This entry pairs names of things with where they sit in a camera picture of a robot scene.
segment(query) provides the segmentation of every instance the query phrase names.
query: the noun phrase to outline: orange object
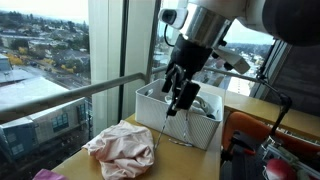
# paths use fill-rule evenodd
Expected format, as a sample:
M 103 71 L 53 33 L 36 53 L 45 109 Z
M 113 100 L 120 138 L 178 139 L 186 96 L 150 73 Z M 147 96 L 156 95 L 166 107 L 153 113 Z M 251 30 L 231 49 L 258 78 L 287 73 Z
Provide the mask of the orange object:
M 228 116 L 223 130 L 223 149 L 226 150 L 228 148 L 230 139 L 235 130 L 242 131 L 262 142 L 266 137 L 268 137 L 271 128 L 245 113 L 232 112 Z M 284 142 L 283 147 L 285 149 L 300 158 L 315 159 L 319 157 L 317 153 L 320 152 L 320 146 L 318 145 L 308 143 L 279 131 L 276 132 L 276 137 L 280 138 Z

